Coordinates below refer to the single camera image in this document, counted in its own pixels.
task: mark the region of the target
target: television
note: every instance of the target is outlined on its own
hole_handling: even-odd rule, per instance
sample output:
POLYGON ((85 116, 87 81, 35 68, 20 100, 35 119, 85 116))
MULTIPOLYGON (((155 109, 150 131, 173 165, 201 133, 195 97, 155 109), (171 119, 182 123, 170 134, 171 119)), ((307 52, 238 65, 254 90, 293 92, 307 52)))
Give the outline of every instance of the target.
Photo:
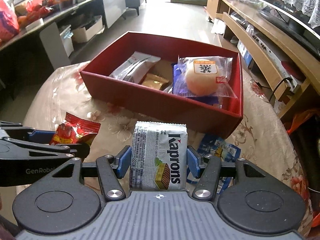
POLYGON ((320 60, 320 2, 318 0, 260 0, 260 15, 320 60))

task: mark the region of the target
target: white cabinet door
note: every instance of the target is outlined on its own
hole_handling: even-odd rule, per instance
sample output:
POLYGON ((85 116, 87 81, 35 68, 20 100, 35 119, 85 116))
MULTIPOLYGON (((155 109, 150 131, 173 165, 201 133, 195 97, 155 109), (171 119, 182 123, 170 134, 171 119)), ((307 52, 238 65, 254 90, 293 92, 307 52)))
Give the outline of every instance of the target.
POLYGON ((110 28, 126 10, 125 0, 103 0, 103 6, 108 28, 110 28))

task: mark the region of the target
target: blue snack package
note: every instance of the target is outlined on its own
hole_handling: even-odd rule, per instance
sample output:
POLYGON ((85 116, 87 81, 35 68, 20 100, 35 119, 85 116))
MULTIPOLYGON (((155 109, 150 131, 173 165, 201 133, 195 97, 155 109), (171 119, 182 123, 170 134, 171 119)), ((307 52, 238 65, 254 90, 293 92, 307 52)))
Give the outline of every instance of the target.
MULTIPOLYGON (((205 134, 200 142, 197 152, 202 155, 215 155, 221 158, 223 162, 236 162, 236 159, 240 157, 241 149, 233 144, 227 143, 221 137, 213 134, 205 134)), ((187 179, 188 183, 195 184, 196 181, 187 179)), ((231 177, 222 177, 219 179, 217 194, 221 194, 230 184, 231 177)))
MULTIPOLYGON (((181 69, 179 67, 179 65, 173 65, 173 82, 172 82, 172 91, 174 91, 174 85, 175 82, 180 78, 181 76, 181 69)), ((180 86, 180 93, 184 94, 184 93, 188 93, 188 88, 187 88, 187 84, 184 83, 180 86)), ((215 97, 215 96, 205 96, 205 97, 188 97, 190 99, 199 101, 201 103, 205 103, 208 105, 214 105, 214 104, 219 104, 219 98, 215 97)))

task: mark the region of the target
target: gray ridged plate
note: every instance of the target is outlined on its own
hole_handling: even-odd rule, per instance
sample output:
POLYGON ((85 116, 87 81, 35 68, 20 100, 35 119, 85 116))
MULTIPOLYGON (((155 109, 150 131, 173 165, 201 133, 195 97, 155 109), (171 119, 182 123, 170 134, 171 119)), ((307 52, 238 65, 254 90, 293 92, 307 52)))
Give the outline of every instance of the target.
POLYGON ((39 236, 23 231, 16 239, 301 240, 302 238, 294 232, 282 236, 262 237, 237 231, 218 216, 212 204, 193 200, 186 191, 133 191, 125 200, 109 202, 96 220, 80 230, 60 236, 39 236))

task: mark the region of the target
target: wooden tv stand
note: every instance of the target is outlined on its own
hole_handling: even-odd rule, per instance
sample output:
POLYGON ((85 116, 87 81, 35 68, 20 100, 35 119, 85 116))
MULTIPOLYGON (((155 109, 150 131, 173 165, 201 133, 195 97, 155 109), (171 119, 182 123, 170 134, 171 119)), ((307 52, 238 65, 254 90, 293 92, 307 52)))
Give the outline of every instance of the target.
POLYGON ((283 82, 275 92, 277 100, 282 101, 285 97, 288 100, 286 106, 278 114, 282 122, 292 120, 296 112, 320 107, 320 62, 295 40, 260 16, 258 10, 238 0, 208 0, 206 11, 211 19, 217 18, 226 24, 224 35, 218 35, 220 45, 227 49, 237 49, 229 42, 234 35, 237 36, 251 54, 272 90, 282 80, 282 76, 261 46, 230 17, 232 12, 238 13, 266 35, 303 72, 306 79, 295 94, 290 94, 290 87, 286 82, 283 82))

